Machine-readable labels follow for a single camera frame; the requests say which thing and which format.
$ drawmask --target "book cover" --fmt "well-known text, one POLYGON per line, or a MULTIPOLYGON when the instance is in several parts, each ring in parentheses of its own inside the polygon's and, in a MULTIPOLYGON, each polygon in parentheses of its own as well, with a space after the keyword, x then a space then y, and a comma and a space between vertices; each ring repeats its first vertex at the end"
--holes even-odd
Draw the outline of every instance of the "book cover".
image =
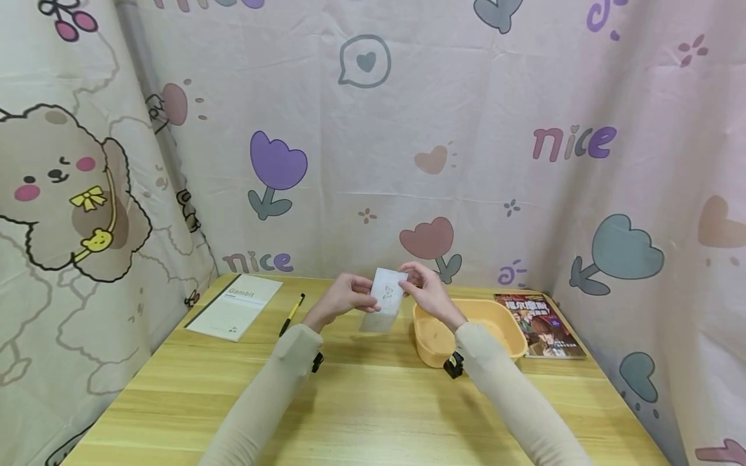
POLYGON ((527 358, 582 359, 586 357, 570 330, 541 294, 495 293, 495 301, 513 314, 528 342, 527 358))
POLYGON ((281 286, 282 282, 238 275, 184 328, 219 339, 239 341, 281 286))

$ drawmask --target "magazine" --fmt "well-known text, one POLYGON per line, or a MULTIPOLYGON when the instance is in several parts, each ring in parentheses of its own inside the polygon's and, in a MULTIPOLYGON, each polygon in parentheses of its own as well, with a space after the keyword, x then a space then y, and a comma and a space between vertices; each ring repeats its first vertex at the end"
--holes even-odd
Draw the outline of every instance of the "magazine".
POLYGON ((528 342, 527 358, 583 359, 586 353, 541 294, 495 293, 495 301, 513 314, 528 342))

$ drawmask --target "yellow pen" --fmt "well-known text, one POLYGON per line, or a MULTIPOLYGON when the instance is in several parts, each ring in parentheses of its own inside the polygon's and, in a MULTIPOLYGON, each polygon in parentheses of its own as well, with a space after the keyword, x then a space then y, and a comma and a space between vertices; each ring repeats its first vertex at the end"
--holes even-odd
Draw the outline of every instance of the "yellow pen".
POLYGON ((292 317, 295 315, 295 312, 298 311, 298 308, 301 307, 301 304, 303 303, 303 300, 306 299, 305 293, 301 293, 300 298, 298 298, 298 302, 295 303, 295 306, 292 308, 292 311, 290 311, 290 315, 287 319, 285 319, 285 324, 282 326, 282 330, 280 330, 280 336, 285 333, 285 330, 287 330, 287 327, 290 325, 290 321, 292 320, 292 317))

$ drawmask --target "curtain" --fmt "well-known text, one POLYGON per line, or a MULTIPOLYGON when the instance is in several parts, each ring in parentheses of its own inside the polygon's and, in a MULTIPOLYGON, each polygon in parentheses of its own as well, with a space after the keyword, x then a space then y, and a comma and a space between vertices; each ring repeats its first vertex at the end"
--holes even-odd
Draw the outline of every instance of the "curtain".
POLYGON ((8 1, 0 24, 0 464, 52 466, 217 269, 115 5, 8 1))
POLYGON ((551 294, 672 464, 746 464, 743 2, 0 8, 2 464, 218 272, 411 259, 551 294))

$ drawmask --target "orange plastic basin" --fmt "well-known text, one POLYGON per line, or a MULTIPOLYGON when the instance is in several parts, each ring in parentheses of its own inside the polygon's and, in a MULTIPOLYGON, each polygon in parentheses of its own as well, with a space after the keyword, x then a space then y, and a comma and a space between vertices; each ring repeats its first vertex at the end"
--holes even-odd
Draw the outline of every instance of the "orange plastic basin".
MULTIPOLYGON (((454 299, 454 303, 470 322, 478 322, 487 327, 513 361, 523 357, 528 351, 528 343, 518 322, 502 304, 483 299, 454 299)), ((454 334, 417 304, 413 314, 417 354, 430 367, 442 368, 445 360, 456 350, 454 334)))

